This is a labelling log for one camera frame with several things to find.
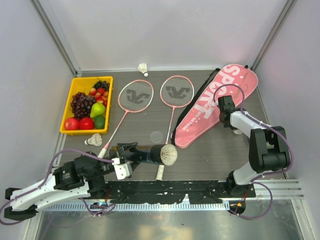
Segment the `black shuttlecock tube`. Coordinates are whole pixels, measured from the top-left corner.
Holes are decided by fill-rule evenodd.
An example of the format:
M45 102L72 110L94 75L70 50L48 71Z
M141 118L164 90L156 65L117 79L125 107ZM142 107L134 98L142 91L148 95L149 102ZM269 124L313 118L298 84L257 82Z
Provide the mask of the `black shuttlecock tube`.
M136 145L125 152L125 158L136 163L164 165L161 161L161 148L164 145L166 144Z

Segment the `clear tube lid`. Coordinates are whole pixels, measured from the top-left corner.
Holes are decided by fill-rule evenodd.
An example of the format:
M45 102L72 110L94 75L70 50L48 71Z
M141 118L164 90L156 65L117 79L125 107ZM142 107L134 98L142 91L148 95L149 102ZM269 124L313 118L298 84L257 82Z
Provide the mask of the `clear tube lid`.
M160 143L163 140L163 134L160 131L154 131L150 134L150 140L153 143Z

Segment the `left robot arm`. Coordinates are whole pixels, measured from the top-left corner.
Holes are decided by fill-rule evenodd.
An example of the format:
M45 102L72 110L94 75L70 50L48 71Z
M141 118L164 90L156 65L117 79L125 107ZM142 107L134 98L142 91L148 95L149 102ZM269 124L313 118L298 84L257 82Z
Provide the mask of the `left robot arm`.
M130 177L137 164L125 155L138 144L122 143L108 158L101 153L78 150L79 157L56 169L49 168L43 180L26 188L9 187L7 203L1 207L5 219L17 224L60 202L72 199L102 199L107 195L105 175L117 173L118 179Z

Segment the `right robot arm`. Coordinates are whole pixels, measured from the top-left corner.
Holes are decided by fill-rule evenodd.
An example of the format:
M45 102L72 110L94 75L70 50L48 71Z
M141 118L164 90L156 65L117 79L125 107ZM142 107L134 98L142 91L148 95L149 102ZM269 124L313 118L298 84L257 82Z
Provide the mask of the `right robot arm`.
M286 169L291 163L289 148L284 139L285 129L258 121L247 111L236 107L230 95L218 98L219 120L225 128L239 130L249 138L248 162L229 173L226 191L238 197L249 189L253 179Z

